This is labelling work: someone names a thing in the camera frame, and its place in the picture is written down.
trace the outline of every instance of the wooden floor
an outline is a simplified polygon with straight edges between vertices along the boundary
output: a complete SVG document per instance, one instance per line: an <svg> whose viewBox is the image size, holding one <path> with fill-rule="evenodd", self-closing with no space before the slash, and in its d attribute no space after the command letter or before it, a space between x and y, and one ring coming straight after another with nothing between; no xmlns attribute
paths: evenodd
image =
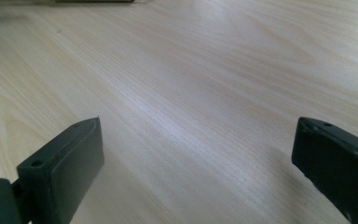
<svg viewBox="0 0 358 224"><path fill-rule="evenodd" d="M72 223L348 223L290 156L300 116L358 135L358 2L0 6L0 177L98 116Z"/></svg>

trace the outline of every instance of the light wood grain surface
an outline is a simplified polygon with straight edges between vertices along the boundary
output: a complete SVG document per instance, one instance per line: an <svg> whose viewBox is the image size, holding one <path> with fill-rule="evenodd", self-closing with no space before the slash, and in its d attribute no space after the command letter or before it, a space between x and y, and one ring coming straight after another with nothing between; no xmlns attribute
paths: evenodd
<svg viewBox="0 0 358 224"><path fill-rule="evenodd" d="M0 6L0 177L97 116L72 223L348 223L290 156L300 116L358 135L358 1Z"/></svg>

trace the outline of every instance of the dark object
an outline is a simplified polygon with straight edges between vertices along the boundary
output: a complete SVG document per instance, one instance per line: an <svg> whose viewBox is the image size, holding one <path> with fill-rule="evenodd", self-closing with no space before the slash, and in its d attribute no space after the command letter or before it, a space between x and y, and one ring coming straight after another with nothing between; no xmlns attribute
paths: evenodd
<svg viewBox="0 0 358 224"><path fill-rule="evenodd" d="M103 166L99 119L78 122L0 179L0 224L67 224Z"/></svg>
<svg viewBox="0 0 358 224"><path fill-rule="evenodd" d="M300 118L292 162L350 223L358 223L358 137Z"/></svg>
<svg viewBox="0 0 358 224"><path fill-rule="evenodd" d="M38 4L38 5L52 5L55 3L131 3L134 0L0 0L0 4Z"/></svg>

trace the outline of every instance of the screw hole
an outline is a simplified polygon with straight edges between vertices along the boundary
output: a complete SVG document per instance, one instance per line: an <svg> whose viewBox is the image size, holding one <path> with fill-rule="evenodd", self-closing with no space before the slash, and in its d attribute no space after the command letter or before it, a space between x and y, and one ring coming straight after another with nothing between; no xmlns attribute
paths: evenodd
<svg viewBox="0 0 358 224"><path fill-rule="evenodd" d="M34 161L31 166L36 167L36 166L40 166L43 162L42 161Z"/></svg>

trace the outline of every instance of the wood grain pattern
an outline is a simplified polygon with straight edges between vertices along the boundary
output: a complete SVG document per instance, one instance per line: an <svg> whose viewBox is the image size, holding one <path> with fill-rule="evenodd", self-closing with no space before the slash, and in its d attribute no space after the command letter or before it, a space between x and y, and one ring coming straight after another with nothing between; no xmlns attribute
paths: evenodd
<svg viewBox="0 0 358 224"><path fill-rule="evenodd" d="M0 6L0 177L96 116L73 223L348 223L290 155L300 116L358 135L358 1Z"/></svg>

